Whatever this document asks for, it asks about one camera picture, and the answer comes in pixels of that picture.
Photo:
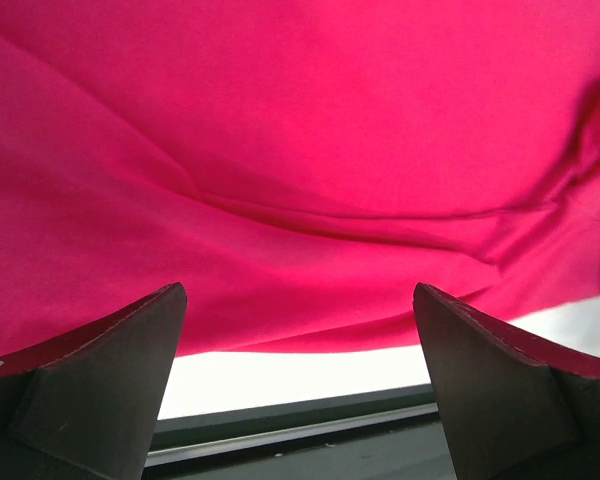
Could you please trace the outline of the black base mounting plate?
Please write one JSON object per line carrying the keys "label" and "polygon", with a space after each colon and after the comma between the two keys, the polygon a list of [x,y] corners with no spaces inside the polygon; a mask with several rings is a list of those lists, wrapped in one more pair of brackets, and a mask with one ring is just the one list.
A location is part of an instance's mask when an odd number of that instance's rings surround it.
{"label": "black base mounting plate", "polygon": [[145,479],[452,479],[429,385],[156,425]]}

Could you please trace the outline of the pink t shirt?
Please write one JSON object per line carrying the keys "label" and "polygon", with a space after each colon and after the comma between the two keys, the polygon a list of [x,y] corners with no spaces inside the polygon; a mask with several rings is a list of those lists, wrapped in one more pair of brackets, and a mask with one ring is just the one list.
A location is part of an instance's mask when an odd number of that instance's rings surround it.
{"label": "pink t shirt", "polygon": [[179,282],[182,354],[600,293],[600,1],[0,1],[0,355]]}

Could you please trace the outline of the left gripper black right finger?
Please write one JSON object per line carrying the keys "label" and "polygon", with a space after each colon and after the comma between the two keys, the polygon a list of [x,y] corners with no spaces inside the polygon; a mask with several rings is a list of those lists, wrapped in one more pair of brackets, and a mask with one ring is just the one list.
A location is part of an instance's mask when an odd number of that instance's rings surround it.
{"label": "left gripper black right finger", "polygon": [[416,326],[459,479],[600,479],[600,358],[416,286]]}

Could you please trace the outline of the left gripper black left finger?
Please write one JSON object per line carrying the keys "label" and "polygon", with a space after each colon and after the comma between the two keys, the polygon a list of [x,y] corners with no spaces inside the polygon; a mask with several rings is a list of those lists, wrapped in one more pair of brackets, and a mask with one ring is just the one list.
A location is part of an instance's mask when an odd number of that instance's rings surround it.
{"label": "left gripper black left finger", "polygon": [[140,478],[186,307],[167,285],[0,356],[0,479]]}

